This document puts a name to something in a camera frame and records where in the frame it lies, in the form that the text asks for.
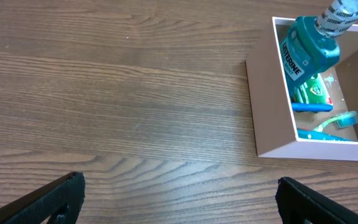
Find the green floss pack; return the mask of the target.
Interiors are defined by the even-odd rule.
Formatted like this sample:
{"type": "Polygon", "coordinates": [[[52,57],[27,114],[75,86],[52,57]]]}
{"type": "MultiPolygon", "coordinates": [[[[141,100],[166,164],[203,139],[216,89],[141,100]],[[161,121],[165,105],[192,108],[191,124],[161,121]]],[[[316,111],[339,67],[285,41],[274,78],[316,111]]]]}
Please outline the green floss pack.
{"type": "Polygon", "coordinates": [[[295,90],[292,101],[295,103],[333,105],[333,101],[319,73],[313,75],[295,90]]]}

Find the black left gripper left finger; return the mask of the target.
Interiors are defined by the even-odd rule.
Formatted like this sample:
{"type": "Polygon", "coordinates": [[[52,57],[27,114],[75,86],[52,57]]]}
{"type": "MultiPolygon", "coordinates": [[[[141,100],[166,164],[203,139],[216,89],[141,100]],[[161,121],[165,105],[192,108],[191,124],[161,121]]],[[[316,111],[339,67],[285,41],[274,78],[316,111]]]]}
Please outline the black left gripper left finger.
{"type": "Polygon", "coordinates": [[[85,201],[85,177],[70,172],[0,208],[0,224],[76,223],[85,201]]]}

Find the teal toothpaste tube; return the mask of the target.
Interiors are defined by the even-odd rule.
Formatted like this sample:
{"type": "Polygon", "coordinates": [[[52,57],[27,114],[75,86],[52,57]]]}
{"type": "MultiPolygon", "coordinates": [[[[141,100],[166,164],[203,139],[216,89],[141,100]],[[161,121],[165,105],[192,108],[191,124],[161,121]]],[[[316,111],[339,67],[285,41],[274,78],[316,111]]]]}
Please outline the teal toothpaste tube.
{"type": "Polygon", "coordinates": [[[349,139],[345,139],[342,137],[317,132],[309,129],[297,129],[298,137],[303,139],[313,139],[313,140],[327,140],[327,141],[349,141],[349,139]]]}

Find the blue mouthwash bottle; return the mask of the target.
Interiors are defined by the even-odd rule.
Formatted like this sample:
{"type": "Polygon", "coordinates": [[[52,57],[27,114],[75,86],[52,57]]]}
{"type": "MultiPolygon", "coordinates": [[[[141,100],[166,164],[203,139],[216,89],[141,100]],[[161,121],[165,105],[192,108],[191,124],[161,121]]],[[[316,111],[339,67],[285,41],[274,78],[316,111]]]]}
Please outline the blue mouthwash bottle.
{"type": "Polygon", "coordinates": [[[358,21],[358,0],[334,0],[318,16],[297,17],[280,44],[288,93],[338,63],[337,38],[358,21]]]}

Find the blue pen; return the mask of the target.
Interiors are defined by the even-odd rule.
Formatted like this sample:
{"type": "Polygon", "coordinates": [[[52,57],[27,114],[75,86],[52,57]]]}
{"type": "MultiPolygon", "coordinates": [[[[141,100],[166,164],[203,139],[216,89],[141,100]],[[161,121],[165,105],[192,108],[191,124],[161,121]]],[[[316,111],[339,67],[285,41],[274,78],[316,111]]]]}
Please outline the blue pen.
{"type": "Polygon", "coordinates": [[[293,111],[302,112],[308,111],[313,113],[318,112],[330,112],[333,110],[332,105],[327,104],[314,104],[314,103],[291,103],[291,108],[293,111]]]}

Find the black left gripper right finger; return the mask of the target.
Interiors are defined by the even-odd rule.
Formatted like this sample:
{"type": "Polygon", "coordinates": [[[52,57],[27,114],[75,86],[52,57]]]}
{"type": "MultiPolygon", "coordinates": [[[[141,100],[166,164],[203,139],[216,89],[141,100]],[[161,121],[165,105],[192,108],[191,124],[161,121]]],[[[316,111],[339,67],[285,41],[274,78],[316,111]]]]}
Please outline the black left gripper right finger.
{"type": "Polygon", "coordinates": [[[358,224],[358,214],[291,177],[278,180],[275,195],[283,224],[358,224]]]}

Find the green toothbrush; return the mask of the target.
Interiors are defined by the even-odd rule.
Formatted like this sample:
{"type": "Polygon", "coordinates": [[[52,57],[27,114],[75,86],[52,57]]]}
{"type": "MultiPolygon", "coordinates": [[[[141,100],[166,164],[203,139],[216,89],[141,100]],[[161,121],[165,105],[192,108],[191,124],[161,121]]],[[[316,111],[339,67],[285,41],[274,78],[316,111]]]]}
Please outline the green toothbrush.
{"type": "Polygon", "coordinates": [[[317,125],[313,130],[316,132],[323,132],[323,130],[331,123],[336,123],[339,129],[347,128],[358,123],[358,114],[356,111],[347,111],[345,113],[337,114],[317,125]]]}

